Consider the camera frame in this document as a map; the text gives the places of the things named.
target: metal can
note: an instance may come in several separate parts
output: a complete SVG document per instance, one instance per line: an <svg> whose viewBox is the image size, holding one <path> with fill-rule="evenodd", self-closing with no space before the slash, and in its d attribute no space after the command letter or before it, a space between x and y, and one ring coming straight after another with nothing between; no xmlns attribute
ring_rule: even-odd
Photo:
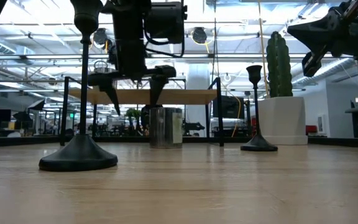
<svg viewBox="0 0 358 224"><path fill-rule="evenodd" d="M182 110L152 108L150 110L150 147L179 149L183 142Z"/></svg>

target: ceiling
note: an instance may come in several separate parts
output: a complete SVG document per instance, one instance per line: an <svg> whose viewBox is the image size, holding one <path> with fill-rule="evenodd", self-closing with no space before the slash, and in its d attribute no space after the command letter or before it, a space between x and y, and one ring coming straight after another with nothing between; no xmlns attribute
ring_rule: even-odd
<svg viewBox="0 0 358 224"><path fill-rule="evenodd" d="M219 76L230 88L250 88L245 68L262 63L262 41L264 47L270 35L279 31L286 39L291 56L291 73L293 84L298 88L297 80L302 77L300 61L309 50L301 42L286 33L289 25L310 22L322 18L331 6L337 6L341 1L335 0L275 0L263 1L259 5L249 0L217 0L216 13L213 10L213 0L185 0L188 5L188 19L185 22L185 54L196 57L181 60L157 57L147 59L147 66L171 65L177 70L178 78L185 79L189 73L189 63L209 63L212 74L212 63L205 55L213 53L214 20L216 18L217 54L219 55ZM262 38L259 17L262 18ZM4 60L0 49L0 80L47 80L55 78L62 80L64 76L75 79L81 77L81 33L73 24L74 10L69 0L8 0L0 16L0 44L11 50L12 55L43 55L28 61ZM107 35L114 38L111 15L99 15L99 27L106 28ZM195 27L204 27L208 35L208 45L197 44L191 38ZM149 48L170 53L180 53L180 45L149 45ZM89 70L94 67L104 67L105 51L93 44L89 50L95 54L89 61ZM79 56L70 59L70 55ZM337 59L325 58L323 66L329 66ZM347 69L347 67L329 68L331 73ZM24 87L35 90L57 90L62 83L26 83ZM11 89L11 86L0 85L0 89ZM119 88L135 88L130 81L120 81ZM143 88L149 88L145 82ZM184 88L183 82L170 82L167 88ZM58 93L43 93L42 96L59 96Z"/></svg>

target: cactus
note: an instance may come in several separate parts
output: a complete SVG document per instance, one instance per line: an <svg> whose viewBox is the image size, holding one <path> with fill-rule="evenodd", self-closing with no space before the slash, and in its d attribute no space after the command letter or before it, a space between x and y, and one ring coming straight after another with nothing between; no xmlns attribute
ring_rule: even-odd
<svg viewBox="0 0 358 224"><path fill-rule="evenodd" d="M270 97L293 96L290 54L278 32L273 32L268 40L266 53Z"/></svg>

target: yellow cable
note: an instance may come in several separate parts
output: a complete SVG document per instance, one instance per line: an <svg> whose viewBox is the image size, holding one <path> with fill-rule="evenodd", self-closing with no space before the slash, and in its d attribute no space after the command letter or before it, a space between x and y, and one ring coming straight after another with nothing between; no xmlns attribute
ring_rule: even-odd
<svg viewBox="0 0 358 224"><path fill-rule="evenodd" d="M208 44L205 43L205 47L206 47L206 51L209 53L209 48L208 48Z"/></svg>
<svg viewBox="0 0 358 224"><path fill-rule="evenodd" d="M264 81L265 81L265 89L266 89L266 94L267 94L267 98L270 97L269 91L267 89L267 77L266 77L266 67L265 67L265 46L264 46L264 33L263 33L263 29L262 29L262 14L260 12L260 1L258 0L258 7L259 7L259 29L260 29L260 43L262 44L262 62L264 64L263 68L264 68Z"/></svg>

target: black base stand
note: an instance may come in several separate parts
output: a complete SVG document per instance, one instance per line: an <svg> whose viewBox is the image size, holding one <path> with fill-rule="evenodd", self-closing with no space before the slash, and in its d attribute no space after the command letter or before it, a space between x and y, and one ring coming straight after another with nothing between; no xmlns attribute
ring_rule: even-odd
<svg viewBox="0 0 358 224"><path fill-rule="evenodd" d="M270 144L259 134L255 135L247 144L241 146L243 151L273 152L277 149L277 146Z"/></svg>
<svg viewBox="0 0 358 224"><path fill-rule="evenodd" d="M40 170L74 172L105 169L117 165L116 155L100 148L87 134L79 134L59 151L40 160Z"/></svg>
<svg viewBox="0 0 358 224"><path fill-rule="evenodd" d="M270 144L260 133L259 126L259 107L258 107L258 82L260 81L260 70L262 66L252 65L247 67L249 81L254 84L254 98L255 98L255 118L256 118L256 135L247 144L241 146L243 151L258 151L258 152L273 152L277 151L278 147Z"/></svg>

